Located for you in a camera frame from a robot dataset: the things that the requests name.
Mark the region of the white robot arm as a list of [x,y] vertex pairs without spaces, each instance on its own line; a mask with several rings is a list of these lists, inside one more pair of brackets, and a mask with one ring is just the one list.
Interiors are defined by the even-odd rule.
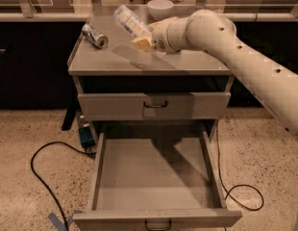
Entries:
[[143,51],[200,50],[229,68],[298,141],[298,75],[265,57],[236,36],[228,18],[199,10],[184,18],[171,17],[151,25],[152,32],[133,40]]

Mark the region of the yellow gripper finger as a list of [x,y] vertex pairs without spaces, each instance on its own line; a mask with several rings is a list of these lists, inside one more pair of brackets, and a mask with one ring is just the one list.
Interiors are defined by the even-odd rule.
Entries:
[[150,23],[148,24],[148,27],[150,28],[151,31],[153,31],[159,24],[161,24],[161,21]]
[[132,40],[132,44],[137,50],[145,52],[152,52],[155,50],[155,43],[151,36],[135,38]]

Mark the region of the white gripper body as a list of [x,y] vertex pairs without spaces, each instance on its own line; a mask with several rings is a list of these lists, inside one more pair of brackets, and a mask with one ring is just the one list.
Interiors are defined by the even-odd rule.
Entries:
[[153,41],[162,52],[176,52],[187,47],[186,18],[170,17],[159,21],[152,31]]

